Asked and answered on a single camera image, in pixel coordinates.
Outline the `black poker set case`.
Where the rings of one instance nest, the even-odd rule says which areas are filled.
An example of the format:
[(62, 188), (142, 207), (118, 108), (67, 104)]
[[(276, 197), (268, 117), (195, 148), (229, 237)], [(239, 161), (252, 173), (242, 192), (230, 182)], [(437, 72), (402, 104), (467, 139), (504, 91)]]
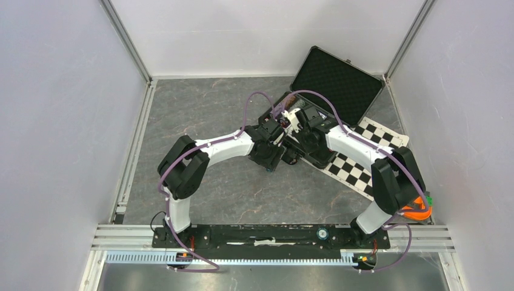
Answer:
[[(332, 124), (338, 117), (343, 124), (355, 132), (365, 113), (381, 93), (384, 83), (373, 75), (351, 65), (350, 61), (339, 59), (325, 50), (313, 46), (301, 65), (289, 90), (259, 117), (274, 119), (282, 126), (281, 113), (284, 110), (308, 109), (313, 107)], [(286, 135), (281, 143), (285, 152), (280, 161), (295, 164), (305, 158), (314, 166), (326, 166), (337, 152), (322, 149), (306, 154), (292, 135)]]

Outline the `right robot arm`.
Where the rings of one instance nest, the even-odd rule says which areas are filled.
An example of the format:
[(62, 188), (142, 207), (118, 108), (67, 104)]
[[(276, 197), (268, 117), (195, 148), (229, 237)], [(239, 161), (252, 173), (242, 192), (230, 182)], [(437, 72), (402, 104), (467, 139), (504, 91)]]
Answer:
[(395, 149), (373, 142), (351, 130), (338, 117), (329, 124), (329, 119), (313, 107), (282, 115), (289, 119), (290, 133), (304, 149), (312, 152), (326, 148), (341, 153), (371, 174), (373, 201), (352, 221), (350, 240), (355, 246), (368, 246), (375, 232), (407, 212), (405, 207), (416, 198), (428, 203), (424, 181), (407, 147)]

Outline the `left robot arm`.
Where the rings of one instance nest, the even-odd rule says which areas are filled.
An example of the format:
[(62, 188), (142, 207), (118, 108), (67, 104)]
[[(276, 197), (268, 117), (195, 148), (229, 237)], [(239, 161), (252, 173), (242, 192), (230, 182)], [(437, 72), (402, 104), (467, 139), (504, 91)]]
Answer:
[(213, 139), (180, 137), (157, 167), (158, 190), (164, 194), (166, 203), (167, 239), (176, 247), (190, 241), (190, 198), (199, 189), (209, 167), (246, 156), (274, 171), (284, 154), (281, 143), (286, 135), (282, 125), (270, 119)]

